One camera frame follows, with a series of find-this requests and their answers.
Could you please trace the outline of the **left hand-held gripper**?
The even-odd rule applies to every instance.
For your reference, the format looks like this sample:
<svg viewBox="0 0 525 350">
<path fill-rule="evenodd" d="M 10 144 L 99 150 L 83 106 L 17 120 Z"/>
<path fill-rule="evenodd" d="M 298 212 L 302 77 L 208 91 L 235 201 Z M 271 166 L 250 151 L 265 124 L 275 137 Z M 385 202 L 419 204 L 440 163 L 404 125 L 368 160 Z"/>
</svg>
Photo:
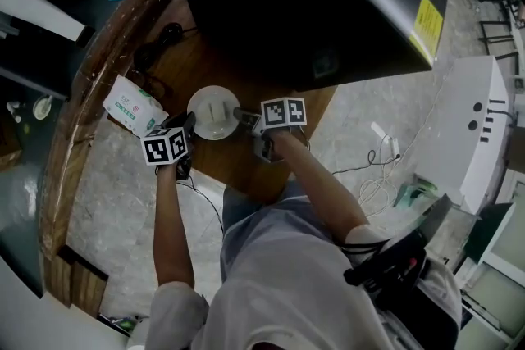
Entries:
<svg viewBox="0 0 525 350">
<path fill-rule="evenodd" d="M 195 125 L 196 118 L 183 111 L 169 116 L 162 122 L 163 128 L 140 139 L 146 165 L 155 167 L 155 175 L 161 168 L 174 166 L 178 180 L 190 178 Z"/>
</svg>

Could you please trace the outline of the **white round plate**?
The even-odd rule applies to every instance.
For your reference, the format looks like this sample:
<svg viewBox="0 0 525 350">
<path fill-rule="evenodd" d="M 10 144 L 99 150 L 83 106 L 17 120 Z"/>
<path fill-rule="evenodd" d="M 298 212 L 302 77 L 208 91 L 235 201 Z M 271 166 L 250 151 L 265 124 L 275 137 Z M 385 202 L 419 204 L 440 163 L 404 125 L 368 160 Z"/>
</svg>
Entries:
<svg viewBox="0 0 525 350">
<path fill-rule="evenodd" d="M 209 124 L 205 116 L 205 106 L 212 101 L 223 101 L 227 108 L 227 121 L 222 124 Z M 196 117 L 194 132 L 202 139 L 210 141 L 223 140 L 230 136 L 239 122 L 234 118 L 233 111 L 239 107 L 237 97 L 222 86 L 209 85 L 198 90 L 189 100 L 187 112 L 193 112 Z"/>
</svg>

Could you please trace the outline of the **person's right forearm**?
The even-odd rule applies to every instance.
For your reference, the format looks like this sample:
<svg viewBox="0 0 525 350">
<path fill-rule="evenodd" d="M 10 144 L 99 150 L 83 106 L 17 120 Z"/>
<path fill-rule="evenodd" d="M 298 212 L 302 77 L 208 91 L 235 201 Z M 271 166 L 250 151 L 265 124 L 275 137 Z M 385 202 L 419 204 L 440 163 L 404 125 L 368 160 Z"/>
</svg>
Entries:
<svg viewBox="0 0 525 350">
<path fill-rule="evenodd" d="M 292 133 L 269 133 L 277 155 L 283 158 L 332 236 L 343 243 L 348 233 L 368 219 L 354 195 L 327 170 Z"/>
</svg>

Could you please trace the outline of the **person's left forearm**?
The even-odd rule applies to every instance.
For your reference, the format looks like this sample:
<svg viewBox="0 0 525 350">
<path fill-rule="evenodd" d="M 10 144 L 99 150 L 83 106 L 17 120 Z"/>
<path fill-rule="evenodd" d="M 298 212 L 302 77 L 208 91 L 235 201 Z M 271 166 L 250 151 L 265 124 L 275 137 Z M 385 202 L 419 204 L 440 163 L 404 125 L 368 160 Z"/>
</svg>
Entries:
<svg viewBox="0 0 525 350">
<path fill-rule="evenodd" d="M 153 260 L 158 285 L 180 282 L 195 286 L 194 270 L 180 213 L 176 166 L 159 166 L 153 232 Z"/>
</svg>

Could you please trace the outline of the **rough wooden platform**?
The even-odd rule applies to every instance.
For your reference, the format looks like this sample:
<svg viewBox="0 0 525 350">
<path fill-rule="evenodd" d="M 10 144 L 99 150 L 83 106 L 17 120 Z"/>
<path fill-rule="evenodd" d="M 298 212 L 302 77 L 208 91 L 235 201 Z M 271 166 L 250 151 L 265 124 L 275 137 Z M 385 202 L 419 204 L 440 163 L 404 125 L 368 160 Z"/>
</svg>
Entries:
<svg viewBox="0 0 525 350">
<path fill-rule="evenodd" d="M 74 302 L 76 254 L 66 246 L 82 171 L 103 116 L 103 99 L 171 0 L 124 0 L 94 37 L 61 109 L 43 177 L 39 242 L 43 286 L 65 307 Z"/>
</svg>

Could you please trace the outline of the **white round cup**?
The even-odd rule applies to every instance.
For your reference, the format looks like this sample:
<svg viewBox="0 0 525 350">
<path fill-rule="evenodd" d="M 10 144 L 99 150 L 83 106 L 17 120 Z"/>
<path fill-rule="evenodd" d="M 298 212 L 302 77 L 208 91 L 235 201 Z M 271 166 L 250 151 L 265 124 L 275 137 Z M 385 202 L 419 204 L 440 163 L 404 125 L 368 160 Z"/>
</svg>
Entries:
<svg viewBox="0 0 525 350">
<path fill-rule="evenodd" d="M 34 102 L 32 113 L 36 120 L 44 120 L 48 117 L 53 104 L 52 95 L 43 95 Z"/>
</svg>

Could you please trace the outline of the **person's white shirt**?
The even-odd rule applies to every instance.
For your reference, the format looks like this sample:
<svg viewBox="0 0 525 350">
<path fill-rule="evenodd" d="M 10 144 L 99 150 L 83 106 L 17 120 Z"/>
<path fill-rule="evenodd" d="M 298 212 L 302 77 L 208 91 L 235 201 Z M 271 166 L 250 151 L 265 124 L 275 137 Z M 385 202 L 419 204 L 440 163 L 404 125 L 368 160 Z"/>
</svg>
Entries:
<svg viewBox="0 0 525 350">
<path fill-rule="evenodd" d="M 145 350 L 454 350 L 460 292 L 442 263 L 385 307 L 346 281 L 393 245 L 363 225 L 337 246 L 307 198 L 286 198 L 227 229 L 211 302 L 181 282 L 157 289 Z"/>
</svg>

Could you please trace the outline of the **small white bottle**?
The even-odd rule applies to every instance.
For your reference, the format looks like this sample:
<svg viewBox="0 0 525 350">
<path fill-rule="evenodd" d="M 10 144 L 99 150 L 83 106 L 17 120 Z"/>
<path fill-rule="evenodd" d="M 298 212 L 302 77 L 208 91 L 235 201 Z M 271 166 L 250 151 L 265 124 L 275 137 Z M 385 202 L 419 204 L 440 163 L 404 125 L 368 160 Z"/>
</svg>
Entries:
<svg viewBox="0 0 525 350">
<path fill-rule="evenodd" d="M 10 101 L 6 103 L 6 108 L 10 112 L 13 120 L 17 123 L 21 123 L 21 116 L 19 115 L 18 111 L 24 107 L 23 103 L 20 103 L 18 101 Z"/>
</svg>

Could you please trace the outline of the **brown cardboard box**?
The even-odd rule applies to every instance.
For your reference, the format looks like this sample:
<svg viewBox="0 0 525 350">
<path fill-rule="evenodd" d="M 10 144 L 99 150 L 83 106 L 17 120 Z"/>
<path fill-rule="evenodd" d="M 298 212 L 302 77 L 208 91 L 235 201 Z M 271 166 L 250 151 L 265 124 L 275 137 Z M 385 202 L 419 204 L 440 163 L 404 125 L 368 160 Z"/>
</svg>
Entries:
<svg viewBox="0 0 525 350">
<path fill-rule="evenodd" d="M 22 148 L 16 134 L 15 123 L 7 113 L 0 113 L 0 172 L 16 166 Z"/>
</svg>

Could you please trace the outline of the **green plastic stool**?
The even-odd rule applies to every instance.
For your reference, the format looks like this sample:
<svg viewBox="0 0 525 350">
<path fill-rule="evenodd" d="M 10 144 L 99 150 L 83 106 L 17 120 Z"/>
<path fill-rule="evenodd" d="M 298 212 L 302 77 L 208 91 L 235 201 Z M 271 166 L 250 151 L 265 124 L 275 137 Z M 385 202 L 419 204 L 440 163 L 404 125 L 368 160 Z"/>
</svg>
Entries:
<svg viewBox="0 0 525 350">
<path fill-rule="evenodd" d="M 438 188 L 433 183 L 425 180 L 417 180 L 411 184 L 403 183 L 399 187 L 393 207 L 411 207 L 421 196 L 432 198 L 437 191 Z"/>
</svg>

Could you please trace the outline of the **white flat board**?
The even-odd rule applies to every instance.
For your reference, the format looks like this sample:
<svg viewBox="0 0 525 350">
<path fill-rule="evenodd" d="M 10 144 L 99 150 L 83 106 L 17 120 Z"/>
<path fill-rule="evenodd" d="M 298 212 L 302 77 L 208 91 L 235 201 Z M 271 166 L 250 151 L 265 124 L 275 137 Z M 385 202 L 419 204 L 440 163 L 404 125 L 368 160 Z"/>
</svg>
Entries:
<svg viewBox="0 0 525 350">
<path fill-rule="evenodd" d="M 85 47 L 94 28 L 65 13 L 48 0 L 0 0 L 0 12 L 36 25 Z"/>
</svg>

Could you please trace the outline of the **black waist pack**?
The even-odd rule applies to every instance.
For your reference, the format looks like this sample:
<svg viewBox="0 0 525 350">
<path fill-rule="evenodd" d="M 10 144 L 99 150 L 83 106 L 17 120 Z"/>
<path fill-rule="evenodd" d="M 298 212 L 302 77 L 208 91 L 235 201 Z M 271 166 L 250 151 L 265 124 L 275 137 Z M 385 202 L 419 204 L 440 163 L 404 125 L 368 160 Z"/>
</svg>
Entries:
<svg viewBox="0 0 525 350">
<path fill-rule="evenodd" d="M 363 287 L 399 350 L 454 350 L 461 324 L 459 286 L 450 269 L 429 257 L 424 235 L 383 239 L 363 225 L 340 250 L 351 267 L 347 284 Z"/>
</svg>

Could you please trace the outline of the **white box with black print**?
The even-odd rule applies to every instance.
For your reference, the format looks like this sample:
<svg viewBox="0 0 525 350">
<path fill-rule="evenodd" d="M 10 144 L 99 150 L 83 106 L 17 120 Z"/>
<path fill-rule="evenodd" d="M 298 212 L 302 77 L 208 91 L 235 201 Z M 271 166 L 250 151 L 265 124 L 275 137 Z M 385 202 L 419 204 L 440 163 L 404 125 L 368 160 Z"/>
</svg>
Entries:
<svg viewBox="0 0 525 350">
<path fill-rule="evenodd" d="M 500 156 L 509 95 L 493 56 L 459 58 L 431 115 L 415 175 L 463 211 L 478 213 Z"/>
</svg>

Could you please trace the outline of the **black flat panel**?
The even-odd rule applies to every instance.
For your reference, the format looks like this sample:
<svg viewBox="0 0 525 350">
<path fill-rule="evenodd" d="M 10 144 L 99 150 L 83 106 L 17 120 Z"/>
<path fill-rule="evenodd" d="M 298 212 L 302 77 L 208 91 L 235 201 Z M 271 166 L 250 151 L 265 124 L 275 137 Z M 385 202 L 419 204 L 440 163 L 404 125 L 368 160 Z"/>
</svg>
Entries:
<svg viewBox="0 0 525 350">
<path fill-rule="evenodd" d="M 426 235 L 429 256 L 455 271 L 463 258 L 464 244 L 481 217 L 462 209 L 446 194 L 431 198 L 428 204 L 429 207 L 418 216 L 411 228 L 419 229 Z"/>
</svg>

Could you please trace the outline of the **white rounded appliance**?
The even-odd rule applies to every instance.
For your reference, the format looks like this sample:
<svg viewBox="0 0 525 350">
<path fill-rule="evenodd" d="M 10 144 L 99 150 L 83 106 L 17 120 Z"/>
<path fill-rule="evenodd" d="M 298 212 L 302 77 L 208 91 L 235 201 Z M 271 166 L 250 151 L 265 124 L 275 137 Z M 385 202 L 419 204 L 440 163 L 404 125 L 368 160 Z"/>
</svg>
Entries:
<svg viewBox="0 0 525 350">
<path fill-rule="evenodd" d="M 0 257 L 0 350 L 126 350 L 127 343 L 77 307 L 38 297 Z"/>
</svg>

